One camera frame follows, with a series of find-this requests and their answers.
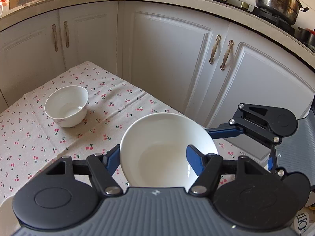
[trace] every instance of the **table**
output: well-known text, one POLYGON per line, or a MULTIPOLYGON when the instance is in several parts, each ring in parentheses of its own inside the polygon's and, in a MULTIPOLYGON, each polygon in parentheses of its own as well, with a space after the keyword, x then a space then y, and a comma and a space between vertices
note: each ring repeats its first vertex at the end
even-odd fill
MULTIPOLYGON (((106 154, 133 122, 154 112, 179 113, 89 61, 25 94, 0 114, 0 204, 62 155, 75 160, 106 154), (61 128, 45 114, 44 105, 54 91, 68 85, 87 89, 88 113, 79 125, 61 128)), ((215 144, 225 159, 243 154, 223 139, 215 144)), ((126 190, 128 182, 120 166, 113 177, 126 190)), ((89 183, 87 177, 76 178, 89 183)), ((231 179, 222 176, 219 185, 231 179)))

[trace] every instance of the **countertop edge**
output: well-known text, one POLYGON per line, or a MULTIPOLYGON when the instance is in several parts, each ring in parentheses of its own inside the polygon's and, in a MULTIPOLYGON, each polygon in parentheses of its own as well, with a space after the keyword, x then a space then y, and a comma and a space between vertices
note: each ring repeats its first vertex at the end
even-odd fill
MULTIPOLYGON (((23 20, 63 7, 115 0, 46 0, 14 11, 0 19, 0 32, 23 20)), ((315 69, 315 54, 301 42, 267 21, 240 9, 211 0, 136 0, 158 2, 204 11, 257 31, 287 48, 315 69)))

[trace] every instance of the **bowl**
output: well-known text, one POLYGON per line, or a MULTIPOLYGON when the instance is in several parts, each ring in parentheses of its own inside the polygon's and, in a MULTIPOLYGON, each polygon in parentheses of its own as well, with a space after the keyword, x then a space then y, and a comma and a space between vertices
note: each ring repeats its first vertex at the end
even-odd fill
POLYGON ((76 85, 62 87, 49 96, 45 113, 61 127, 79 124, 88 111, 88 91, 76 85))
POLYGON ((0 206, 0 235, 11 236, 21 226, 13 212, 12 200, 14 196, 10 196, 0 206))
POLYGON ((203 154, 218 154, 210 135, 193 120, 154 113, 135 121, 120 144, 120 163, 130 186, 185 187, 197 179, 186 159, 193 144, 203 154))

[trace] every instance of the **metal screw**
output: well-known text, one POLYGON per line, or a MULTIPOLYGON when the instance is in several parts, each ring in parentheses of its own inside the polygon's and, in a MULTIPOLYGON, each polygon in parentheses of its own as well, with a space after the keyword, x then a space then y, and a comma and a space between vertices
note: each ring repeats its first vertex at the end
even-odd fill
POLYGON ((120 193, 120 188, 117 186, 110 186, 105 189, 105 193, 110 195, 116 195, 120 193))
POLYGON ((283 177, 284 176, 284 170, 279 170, 278 171, 278 176, 283 177))
POLYGON ((192 192, 195 194, 203 194, 207 191, 207 188, 202 185, 196 185, 192 187, 192 192))

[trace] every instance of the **gray ribbed panel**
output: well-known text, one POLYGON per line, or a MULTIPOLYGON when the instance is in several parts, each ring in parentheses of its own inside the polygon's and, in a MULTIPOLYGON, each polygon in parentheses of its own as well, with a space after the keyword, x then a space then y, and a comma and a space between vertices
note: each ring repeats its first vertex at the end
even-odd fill
POLYGON ((290 228, 277 232, 247 232, 224 221, 205 198, 184 188, 130 188, 106 199, 88 221, 61 232, 22 228, 14 236, 294 236, 290 228))
POLYGON ((301 172, 315 185, 315 116, 310 110, 308 116, 298 120, 295 134, 284 137, 276 146, 278 167, 283 167, 288 173, 301 172))

